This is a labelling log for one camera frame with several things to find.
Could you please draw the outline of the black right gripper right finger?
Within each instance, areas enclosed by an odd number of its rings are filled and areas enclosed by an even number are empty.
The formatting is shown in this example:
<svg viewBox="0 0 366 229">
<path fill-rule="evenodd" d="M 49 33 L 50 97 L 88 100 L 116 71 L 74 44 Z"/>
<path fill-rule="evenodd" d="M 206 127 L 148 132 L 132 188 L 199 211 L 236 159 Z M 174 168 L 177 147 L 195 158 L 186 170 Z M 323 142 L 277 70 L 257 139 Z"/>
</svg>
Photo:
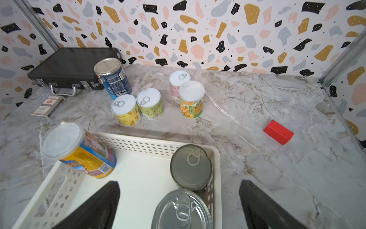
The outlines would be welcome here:
<svg viewBox="0 0 366 229">
<path fill-rule="evenodd" d="M 249 229 L 305 229 L 250 180 L 242 180 L 239 196 Z"/>
</svg>

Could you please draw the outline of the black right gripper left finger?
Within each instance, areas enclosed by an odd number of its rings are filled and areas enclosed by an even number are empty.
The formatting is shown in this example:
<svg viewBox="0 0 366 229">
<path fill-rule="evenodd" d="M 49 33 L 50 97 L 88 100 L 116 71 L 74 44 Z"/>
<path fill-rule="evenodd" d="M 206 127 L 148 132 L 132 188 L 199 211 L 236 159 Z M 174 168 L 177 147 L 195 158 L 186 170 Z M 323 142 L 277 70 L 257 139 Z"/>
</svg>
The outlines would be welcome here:
<svg viewBox="0 0 366 229">
<path fill-rule="evenodd" d="M 117 181 L 109 181 L 55 229 L 111 229 L 120 199 Z"/>
</svg>

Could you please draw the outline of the blue tin can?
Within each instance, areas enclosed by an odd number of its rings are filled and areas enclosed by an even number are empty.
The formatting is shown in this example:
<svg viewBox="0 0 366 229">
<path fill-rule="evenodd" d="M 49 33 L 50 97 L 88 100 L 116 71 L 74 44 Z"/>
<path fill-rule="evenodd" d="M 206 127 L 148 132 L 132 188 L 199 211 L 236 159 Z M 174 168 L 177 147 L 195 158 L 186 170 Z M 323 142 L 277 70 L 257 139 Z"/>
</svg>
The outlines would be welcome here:
<svg viewBox="0 0 366 229">
<path fill-rule="evenodd" d="M 119 59 L 107 58 L 101 60 L 93 69 L 113 100 L 119 96 L 132 93 L 132 87 Z"/>
<path fill-rule="evenodd" d="M 177 189 L 157 205 L 152 229 L 212 229 L 213 219 L 204 201 L 195 193 Z"/>
</svg>

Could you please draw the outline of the tall yellow orange can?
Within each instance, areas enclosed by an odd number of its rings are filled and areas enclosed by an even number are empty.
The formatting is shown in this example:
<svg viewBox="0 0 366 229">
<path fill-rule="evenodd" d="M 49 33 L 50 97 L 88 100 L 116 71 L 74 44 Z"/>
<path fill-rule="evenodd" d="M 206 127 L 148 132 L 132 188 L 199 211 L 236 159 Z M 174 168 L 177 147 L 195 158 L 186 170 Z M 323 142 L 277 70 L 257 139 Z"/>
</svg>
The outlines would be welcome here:
<svg viewBox="0 0 366 229">
<path fill-rule="evenodd" d="M 48 134 L 42 149 L 45 156 L 94 178 L 107 177 L 116 166 L 115 154 L 76 123 L 62 122 Z"/>
</svg>

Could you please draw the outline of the dark tomato tin can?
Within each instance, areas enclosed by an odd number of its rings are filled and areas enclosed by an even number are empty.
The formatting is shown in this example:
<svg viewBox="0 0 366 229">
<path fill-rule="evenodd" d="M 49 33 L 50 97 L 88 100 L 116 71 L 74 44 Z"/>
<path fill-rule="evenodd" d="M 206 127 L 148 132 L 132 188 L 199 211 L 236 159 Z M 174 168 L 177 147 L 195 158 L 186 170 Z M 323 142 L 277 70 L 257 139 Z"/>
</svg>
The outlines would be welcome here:
<svg viewBox="0 0 366 229">
<path fill-rule="evenodd" d="M 202 147 L 188 144 L 173 154 L 170 173 L 178 187 L 198 193 L 211 182 L 213 163 Z"/>
</svg>

